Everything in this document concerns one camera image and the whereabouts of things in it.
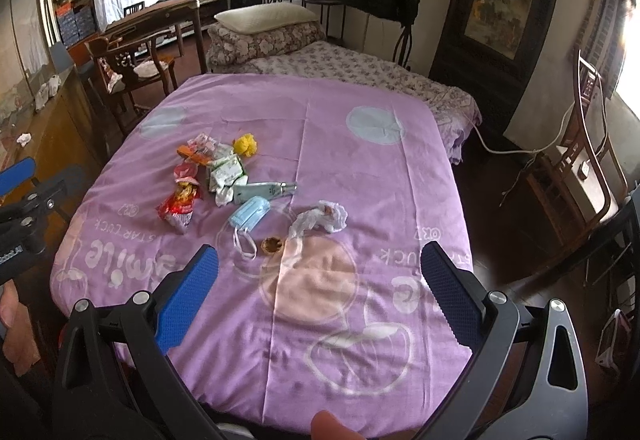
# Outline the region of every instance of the floral bedsheet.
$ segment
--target floral bedsheet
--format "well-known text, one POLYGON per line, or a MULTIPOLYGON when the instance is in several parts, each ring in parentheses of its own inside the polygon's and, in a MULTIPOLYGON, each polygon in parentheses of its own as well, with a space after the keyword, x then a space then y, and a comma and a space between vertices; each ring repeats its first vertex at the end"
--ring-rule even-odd
POLYGON ((234 73, 332 78, 419 98, 431 109, 449 161, 454 165, 462 159, 462 144, 471 133, 473 124, 478 125, 482 121, 476 101, 459 87, 445 86, 393 62, 325 41, 314 42, 288 55, 254 58, 234 68, 234 73))

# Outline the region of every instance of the white pillow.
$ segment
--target white pillow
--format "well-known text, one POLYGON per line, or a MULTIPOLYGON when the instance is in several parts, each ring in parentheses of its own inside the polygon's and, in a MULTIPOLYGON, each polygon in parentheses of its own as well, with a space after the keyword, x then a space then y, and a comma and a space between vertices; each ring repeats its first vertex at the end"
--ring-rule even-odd
POLYGON ((215 19, 227 30, 253 35, 283 26, 317 21, 318 16, 305 7, 293 3, 269 3, 226 10, 215 19))

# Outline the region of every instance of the white cable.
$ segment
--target white cable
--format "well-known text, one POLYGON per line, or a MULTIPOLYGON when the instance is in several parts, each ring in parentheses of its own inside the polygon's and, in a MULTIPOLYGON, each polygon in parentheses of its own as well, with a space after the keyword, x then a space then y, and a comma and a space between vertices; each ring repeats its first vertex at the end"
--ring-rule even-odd
POLYGON ((465 115, 465 113, 463 113, 462 115, 464 115, 464 117, 471 124, 473 124, 473 127, 476 130, 476 133, 478 133, 478 138, 480 139, 480 143, 482 144, 482 147, 484 147, 488 152, 493 153, 495 155, 536 154, 536 153, 540 153, 541 151, 544 151, 546 149, 549 149, 549 147, 551 147, 553 144, 556 143, 556 140, 558 140, 560 135, 562 134, 562 128, 564 128, 564 122, 566 121, 566 116, 571 112, 571 110, 573 108, 574 108, 574 104, 570 105, 569 108, 567 108, 567 110, 564 112, 564 115, 562 115, 562 121, 560 123, 560 129, 558 131, 558 134, 554 137, 554 139, 551 140, 551 143, 549 145, 545 145, 544 147, 542 147, 540 149, 533 149, 531 151, 527 151, 527 150, 524 150, 524 149, 516 149, 516 150, 513 150, 513 151, 494 151, 493 149, 489 149, 489 147, 487 147, 486 144, 484 143, 484 140, 482 139, 482 135, 480 134, 480 130, 476 127, 476 124, 474 124, 473 120, 471 120, 467 115, 465 115))

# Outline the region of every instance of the red snack bag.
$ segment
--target red snack bag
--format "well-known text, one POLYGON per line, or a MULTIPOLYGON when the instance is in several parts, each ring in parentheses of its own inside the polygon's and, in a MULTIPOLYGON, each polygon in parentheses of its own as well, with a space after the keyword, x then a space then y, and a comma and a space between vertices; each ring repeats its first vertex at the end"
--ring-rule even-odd
POLYGON ((184 162, 174 169, 175 192, 158 207, 158 216, 184 232, 193 216, 193 202, 199 197, 195 179, 198 166, 184 162))

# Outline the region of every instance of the carved wooden chair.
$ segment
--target carved wooden chair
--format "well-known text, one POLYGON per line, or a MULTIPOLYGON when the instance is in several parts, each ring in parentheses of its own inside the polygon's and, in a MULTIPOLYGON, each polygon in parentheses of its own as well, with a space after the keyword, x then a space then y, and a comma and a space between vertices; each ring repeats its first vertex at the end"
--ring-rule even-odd
POLYGON ((132 4, 130 6, 125 6, 122 9, 122 16, 126 17, 127 15, 134 14, 136 12, 140 12, 145 7, 145 2, 140 1, 139 3, 132 4))
POLYGON ((98 37, 85 43, 100 71, 103 82, 103 87, 100 88, 102 100, 115 117, 123 136, 127 136, 150 111, 149 107, 135 102, 133 91, 161 81, 164 95, 169 96, 169 80, 171 80, 174 89, 178 87, 174 71, 174 58, 158 57, 156 50, 157 39, 169 33, 168 30, 159 32, 124 45, 117 45, 119 41, 110 42, 106 37, 98 37), (142 44, 149 47, 151 56, 138 62, 135 58, 135 51, 142 44), (151 73, 145 78, 136 73, 136 71, 140 72, 141 64, 144 64, 146 68, 153 67, 151 73), (134 120, 129 124, 124 120, 126 112, 123 102, 124 96, 129 97, 135 114, 134 120))
POLYGON ((613 217, 628 191, 609 138, 604 99, 601 113, 604 136, 595 150, 591 143, 586 114, 595 92, 600 90, 602 94, 602 79, 580 56, 578 46, 574 48, 573 74, 574 108, 564 136, 559 145, 538 153, 522 175, 542 205, 561 245, 548 261, 550 265, 577 250, 597 226, 613 217), (603 169, 607 155, 610 163, 604 163, 603 169))

